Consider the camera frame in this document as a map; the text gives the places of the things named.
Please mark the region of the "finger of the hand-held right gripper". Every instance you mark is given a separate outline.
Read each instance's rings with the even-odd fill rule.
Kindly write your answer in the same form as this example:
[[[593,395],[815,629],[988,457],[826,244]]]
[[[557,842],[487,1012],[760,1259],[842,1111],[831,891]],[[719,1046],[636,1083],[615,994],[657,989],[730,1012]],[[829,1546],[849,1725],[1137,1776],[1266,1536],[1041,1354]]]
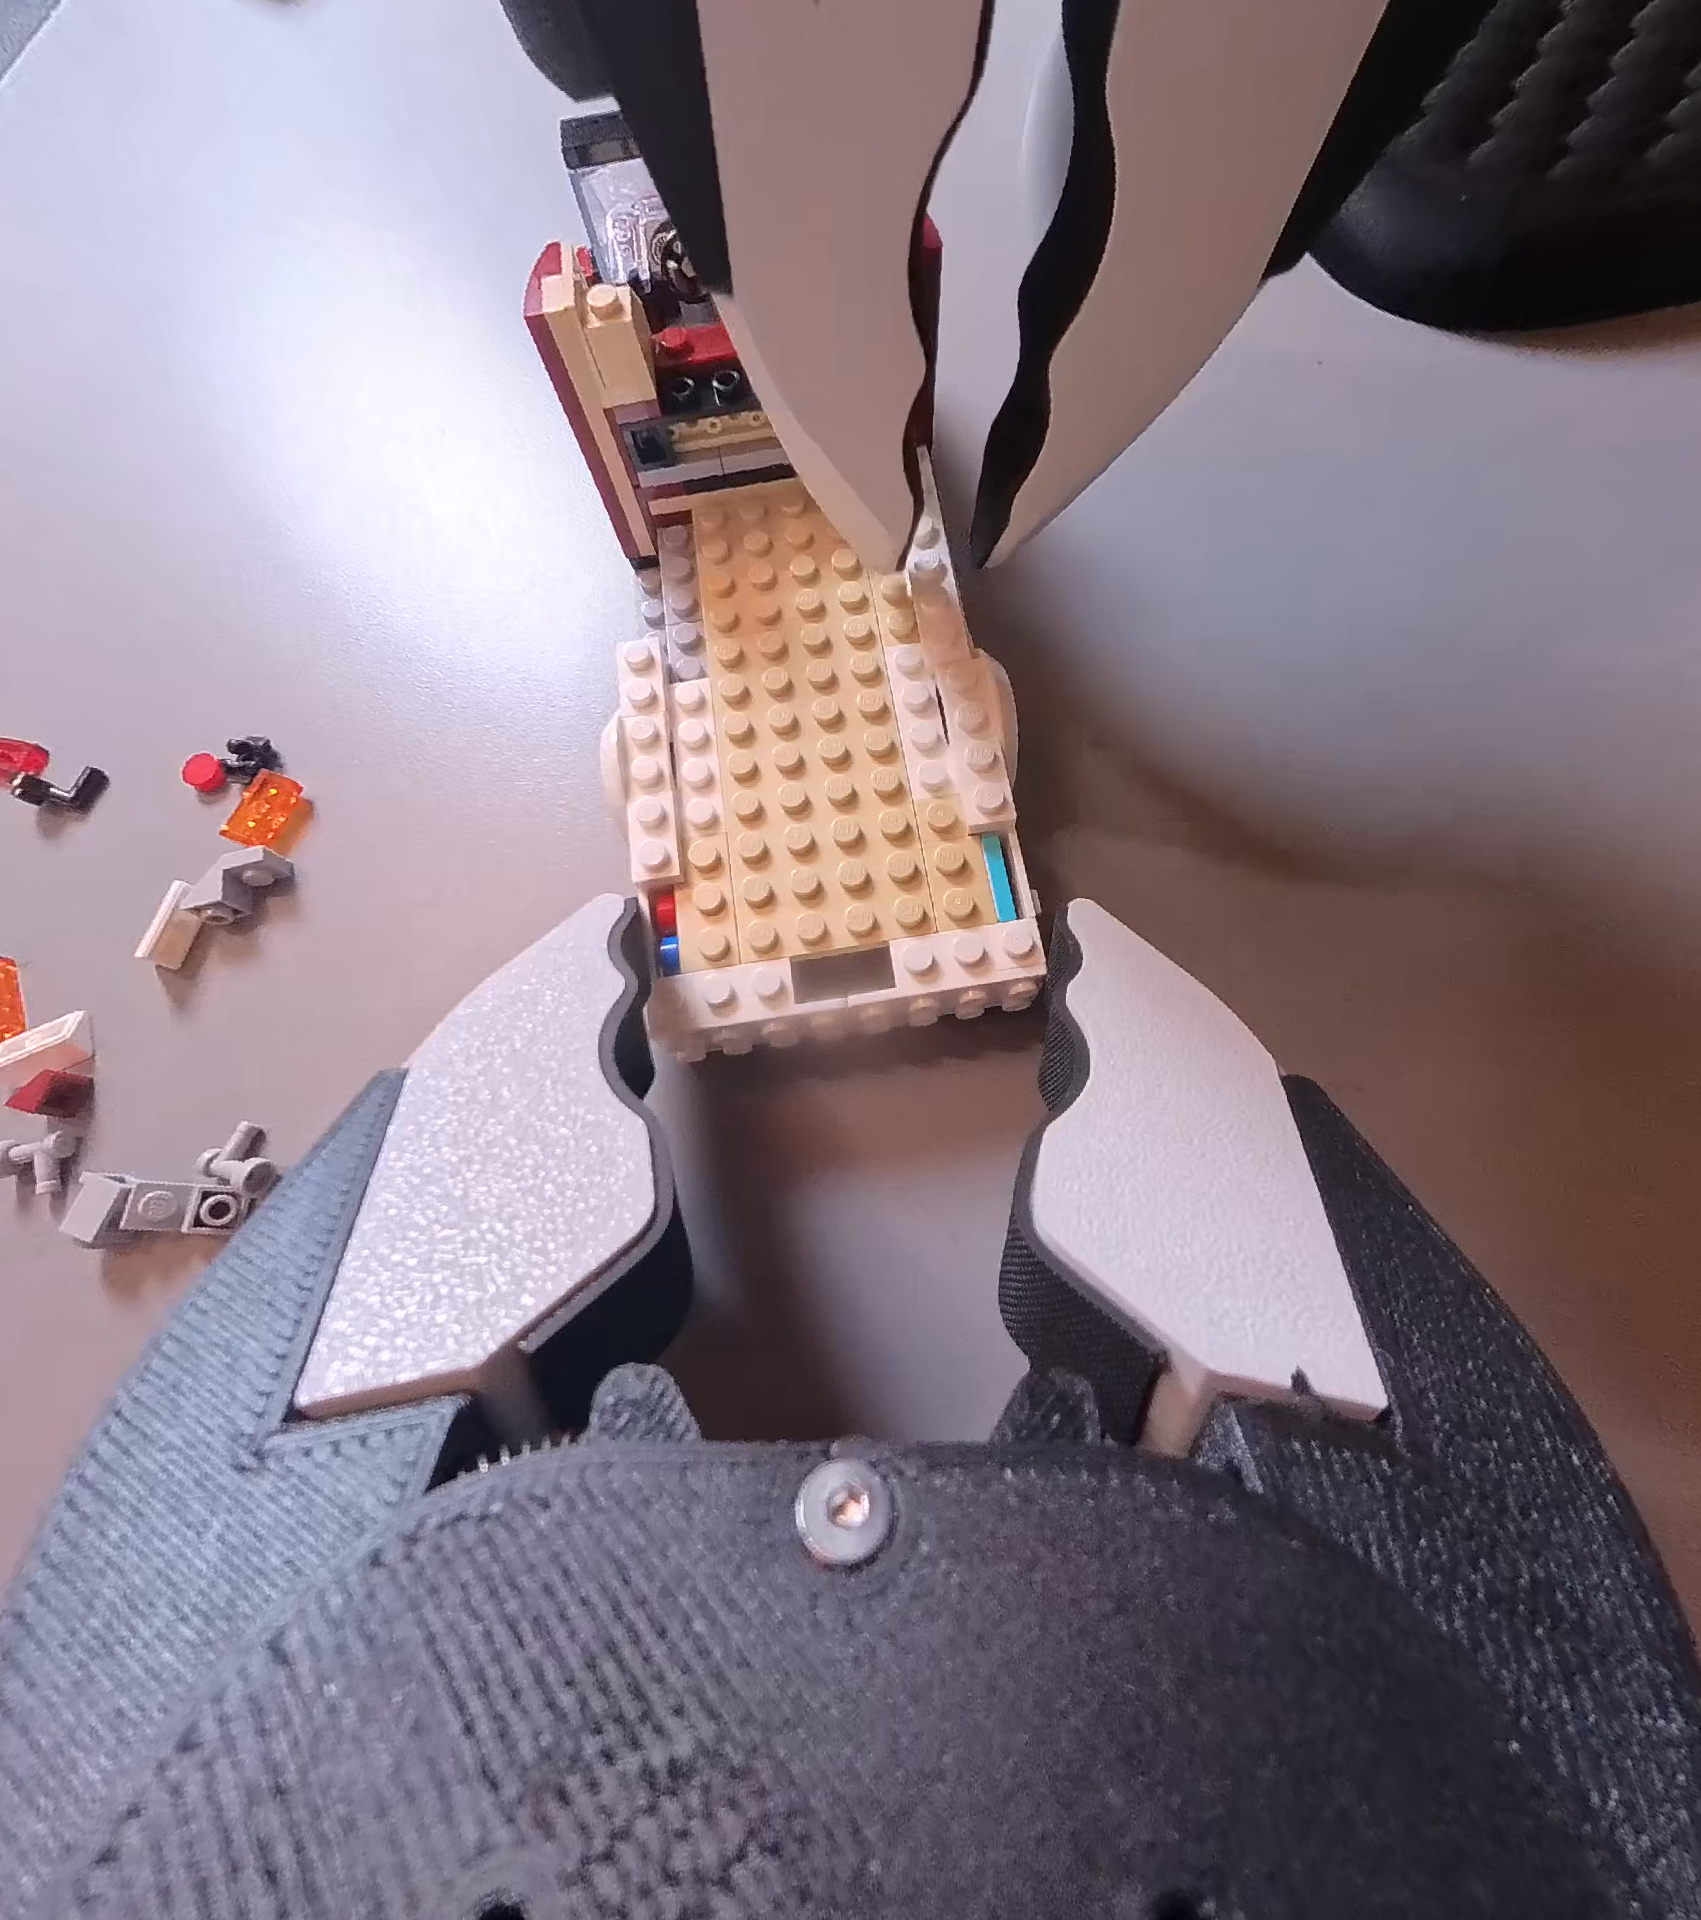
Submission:
[[[1070,154],[1019,285],[973,551],[1069,509],[1254,299],[1383,3],[1066,3]]]
[[[986,3],[701,3],[730,293],[783,448],[861,564],[916,524],[927,354],[912,259],[979,73]]]

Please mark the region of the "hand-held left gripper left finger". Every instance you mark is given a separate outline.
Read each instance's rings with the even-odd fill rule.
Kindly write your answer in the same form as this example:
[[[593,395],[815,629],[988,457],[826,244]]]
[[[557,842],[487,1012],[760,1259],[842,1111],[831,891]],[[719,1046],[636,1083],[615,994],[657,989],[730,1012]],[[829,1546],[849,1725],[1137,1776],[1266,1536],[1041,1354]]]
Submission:
[[[295,1392],[306,1418],[469,1396],[502,1443],[583,1430],[687,1319],[694,1267],[646,1105],[652,943],[604,894],[416,1050]]]

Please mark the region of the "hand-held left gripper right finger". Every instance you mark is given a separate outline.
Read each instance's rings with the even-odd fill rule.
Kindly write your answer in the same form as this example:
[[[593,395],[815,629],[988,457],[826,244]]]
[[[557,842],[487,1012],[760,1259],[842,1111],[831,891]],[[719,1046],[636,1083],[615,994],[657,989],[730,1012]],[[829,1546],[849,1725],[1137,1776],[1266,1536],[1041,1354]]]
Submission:
[[[1219,1400],[1388,1400],[1272,1050],[1089,900],[1053,923],[1047,1119],[1012,1190],[1004,1326],[1103,1430],[1189,1451]]]

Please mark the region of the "white panel brick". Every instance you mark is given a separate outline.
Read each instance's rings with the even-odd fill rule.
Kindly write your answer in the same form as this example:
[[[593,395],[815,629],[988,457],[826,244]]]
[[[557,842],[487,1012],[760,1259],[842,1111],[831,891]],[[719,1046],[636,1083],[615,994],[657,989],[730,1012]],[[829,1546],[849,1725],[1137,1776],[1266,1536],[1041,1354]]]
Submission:
[[[931,631],[933,625],[962,625],[962,591],[957,570],[949,549],[949,529],[942,514],[942,499],[933,480],[933,462],[927,444],[912,448],[916,458],[919,483],[919,514],[905,555],[905,580],[912,587],[912,602],[916,623]]]

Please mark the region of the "toy brick truck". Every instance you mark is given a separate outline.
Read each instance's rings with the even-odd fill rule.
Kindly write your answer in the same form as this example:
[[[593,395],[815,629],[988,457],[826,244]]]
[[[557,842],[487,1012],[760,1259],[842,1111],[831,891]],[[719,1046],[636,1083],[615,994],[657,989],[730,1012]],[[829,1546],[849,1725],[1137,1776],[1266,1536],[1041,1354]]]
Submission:
[[[653,1039],[701,1061],[1029,1007],[1007,677],[800,480],[624,117],[560,140],[588,232],[539,255],[525,318],[635,565],[602,779]]]

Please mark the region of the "grey plate brick with hole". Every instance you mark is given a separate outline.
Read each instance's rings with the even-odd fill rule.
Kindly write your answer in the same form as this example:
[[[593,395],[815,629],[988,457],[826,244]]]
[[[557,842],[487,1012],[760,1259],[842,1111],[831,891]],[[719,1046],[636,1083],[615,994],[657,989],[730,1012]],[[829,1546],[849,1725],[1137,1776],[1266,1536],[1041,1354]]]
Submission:
[[[232,1234],[252,1210],[252,1197],[221,1182],[123,1182],[118,1234]]]

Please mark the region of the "white slope brick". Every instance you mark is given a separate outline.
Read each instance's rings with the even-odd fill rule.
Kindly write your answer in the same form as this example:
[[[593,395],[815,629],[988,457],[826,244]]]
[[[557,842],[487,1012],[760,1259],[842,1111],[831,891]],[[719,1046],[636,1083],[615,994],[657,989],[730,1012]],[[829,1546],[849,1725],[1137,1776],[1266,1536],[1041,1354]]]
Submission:
[[[88,1012],[45,1020],[0,1044],[0,1086],[22,1086],[45,1071],[86,1071],[93,1050]]]

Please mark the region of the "grey bracket brick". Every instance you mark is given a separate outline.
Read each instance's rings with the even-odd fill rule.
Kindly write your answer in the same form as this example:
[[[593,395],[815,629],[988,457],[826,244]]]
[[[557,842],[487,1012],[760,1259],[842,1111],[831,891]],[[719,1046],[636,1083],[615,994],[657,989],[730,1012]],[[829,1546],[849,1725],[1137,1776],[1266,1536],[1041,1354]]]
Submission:
[[[272,886],[288,883],[295,875],[295,863],[272,847],[233,847],[187,886],[181,911],[202,926],[243,926]]]

